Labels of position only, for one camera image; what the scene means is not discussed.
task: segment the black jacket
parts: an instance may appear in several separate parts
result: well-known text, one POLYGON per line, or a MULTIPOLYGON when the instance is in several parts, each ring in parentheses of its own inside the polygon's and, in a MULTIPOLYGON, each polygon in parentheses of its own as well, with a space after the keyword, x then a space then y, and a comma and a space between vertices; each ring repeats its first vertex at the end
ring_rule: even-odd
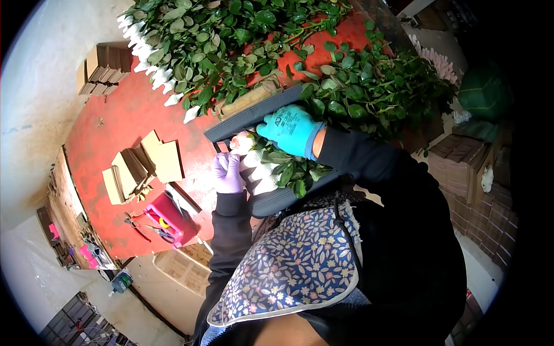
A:
MULTIPOLYGON (((370 340, 444 344, 464 312, 465 263, 447 201, 438 182, 427 172, 427 165, 390 144, 378 144, 364 133, 342 133, 331 128, 327 129, 317 161, 341 174, 350 174, 359 186, 379 195, 384 205, 371 201, 354 204, 363 240, 363 292, 372 305, 355 313, 339 312, 347 316, 343 326, 350 331, 365 331, 370 340)), ((209 327, 209 310, 252 246, 245 192, 218 194, 212 215, 212 273, 196 320, 194 345, 200 344, 209 327)), ((314 310, 315 315, 330 308, 314 310)), ((329 344, 341 344, 329 340, 317 328, 335 324, 327 316, 332 315, 323 313, 307 319, 329 344)), ((236 323, 234 330, 226 333, 225 342, 218 339, 217 344, 252 344, 262 323, 236 323)), ((352 337, 353 342, 359 342, 359 335, 351 334, 345 333, 339 340, 346 344, 352 337)))

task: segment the floral apron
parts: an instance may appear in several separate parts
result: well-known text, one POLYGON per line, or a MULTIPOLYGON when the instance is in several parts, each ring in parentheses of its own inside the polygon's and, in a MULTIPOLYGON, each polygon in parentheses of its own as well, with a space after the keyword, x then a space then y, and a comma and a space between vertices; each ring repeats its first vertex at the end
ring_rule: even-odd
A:
POLYGON ((211 326, 324 308, 356 288, 362 252, 350 201, 337 192, 334 198, 317 198, 303 209, 280 222, 276 216, 256 229, 257 241, 208 313, 211 326))

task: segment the teal glove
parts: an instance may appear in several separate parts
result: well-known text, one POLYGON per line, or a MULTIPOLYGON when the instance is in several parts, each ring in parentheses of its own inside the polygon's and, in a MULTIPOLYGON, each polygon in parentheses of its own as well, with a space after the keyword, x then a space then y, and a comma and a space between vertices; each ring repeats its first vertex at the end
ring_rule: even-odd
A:
POLYGON ((285 152, 316 160, 312 152, 315 135, 324 126, 323 122, 315 122, 303 107, 288 105, 279 108, 273 114, 264 117, 266 123, 256 127, 256 132, 285 152))

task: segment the rose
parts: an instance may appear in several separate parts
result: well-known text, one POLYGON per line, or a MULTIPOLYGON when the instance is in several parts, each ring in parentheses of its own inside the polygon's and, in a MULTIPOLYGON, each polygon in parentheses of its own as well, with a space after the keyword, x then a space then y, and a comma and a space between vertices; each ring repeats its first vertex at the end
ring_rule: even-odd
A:
POLYGON ((238 154, 242 156, 252 150, 255 145, 256 140, 254 139, 254 136, 247 131, 243 131, 233 137, 229 147, 231 148, 231 154, 238 154))

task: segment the purple latex glove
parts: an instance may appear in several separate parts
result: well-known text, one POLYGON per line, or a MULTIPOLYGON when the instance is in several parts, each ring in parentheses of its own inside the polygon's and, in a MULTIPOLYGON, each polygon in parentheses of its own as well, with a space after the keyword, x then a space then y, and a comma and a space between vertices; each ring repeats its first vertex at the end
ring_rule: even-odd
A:
POLYGON ((241 193, 243 180, 239 174, 240 157, 229 153, 219 153, 213 158, 212 174, 216 179, 219 193, 241 193))

